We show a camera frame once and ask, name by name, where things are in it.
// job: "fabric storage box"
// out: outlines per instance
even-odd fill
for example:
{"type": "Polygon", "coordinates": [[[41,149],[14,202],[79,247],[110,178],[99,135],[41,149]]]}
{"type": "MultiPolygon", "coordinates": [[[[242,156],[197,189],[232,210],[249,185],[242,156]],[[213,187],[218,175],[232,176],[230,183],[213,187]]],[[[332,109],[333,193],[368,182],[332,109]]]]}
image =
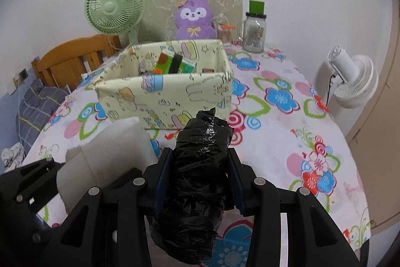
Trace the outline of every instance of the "fabric storage box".
{"type": "Polygon", "coordinates": [[[220,40],[129,46],[96,76],[93,87],[111,121],[137,116],[146,129],[183,129],[199,110],[229,118],[233,72],[220,40]],[[196,73],[153,75],[163,49],[197,63],[196,73]]]}

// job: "stuffed animal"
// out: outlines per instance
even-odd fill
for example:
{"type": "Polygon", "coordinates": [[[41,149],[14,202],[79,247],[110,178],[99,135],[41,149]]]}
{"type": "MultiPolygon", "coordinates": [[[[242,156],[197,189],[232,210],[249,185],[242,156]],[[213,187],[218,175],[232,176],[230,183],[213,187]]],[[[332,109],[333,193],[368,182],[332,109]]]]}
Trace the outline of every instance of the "stuffed animal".
{"type": "Polygon", "coordinates": [[[177,40],[215,39],[213,12],[207,0],[189,0],[175,14],[177,40]]]}

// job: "white desk fan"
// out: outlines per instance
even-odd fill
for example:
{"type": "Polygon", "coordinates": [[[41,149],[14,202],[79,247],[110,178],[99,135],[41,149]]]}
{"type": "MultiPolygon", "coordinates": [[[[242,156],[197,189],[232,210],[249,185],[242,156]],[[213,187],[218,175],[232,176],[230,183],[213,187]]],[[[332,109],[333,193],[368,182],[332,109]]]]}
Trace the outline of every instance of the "white desk fan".
{"type": "Polygon", "coordinates": [[[128,33],[129,43],[138,44],[138,28],[146,0],[86,0],[86,19],[106,36],[128,33]]]}
{"type": "Polygon", "coordinates": [[[337,73],[331,79],[327,99],[333,93],[337,103],[346,109],[365,105],[378,87],[378,72],[368,56],[350,57],[341,46],[336,46],[327,56],[329,64],[337,73]]]}

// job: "chair backrest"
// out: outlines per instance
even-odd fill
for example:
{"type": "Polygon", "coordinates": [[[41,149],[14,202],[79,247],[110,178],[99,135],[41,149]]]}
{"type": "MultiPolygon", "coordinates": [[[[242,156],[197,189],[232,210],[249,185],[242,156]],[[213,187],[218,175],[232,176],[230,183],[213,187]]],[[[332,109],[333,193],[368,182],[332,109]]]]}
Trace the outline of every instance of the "chair backrest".
{"type": "Polygon", "coordinates": [[[69,86],[71,91],[82,81],[81,75],[88,70],[84,59],[91,71],[103,63],[101,51],[109,58],[120,48],[118,36],[96,34],[89,38],[68,41],[50,50],[41,60],[32,61],[35,74],[48,86],[64,88],[69,86]]]}

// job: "small glass jar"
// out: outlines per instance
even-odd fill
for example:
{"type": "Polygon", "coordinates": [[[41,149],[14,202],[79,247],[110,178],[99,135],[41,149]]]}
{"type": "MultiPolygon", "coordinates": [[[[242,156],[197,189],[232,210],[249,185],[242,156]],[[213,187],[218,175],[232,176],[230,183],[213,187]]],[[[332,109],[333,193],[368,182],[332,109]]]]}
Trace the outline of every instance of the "small glass jar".
{"type": "Polygon", "coordinates": [[[264,51],[267,16],[246,12],[246,17],[243,25],[243,50],[259,54],[264,51]]]}
{"type": "Polygon", "coordinates": [[[232,43],[232,30],[236,30],[236,28],[234,26],[218,24],[217,38],[222,41],[224,46],[229,46],[232,43]]]}

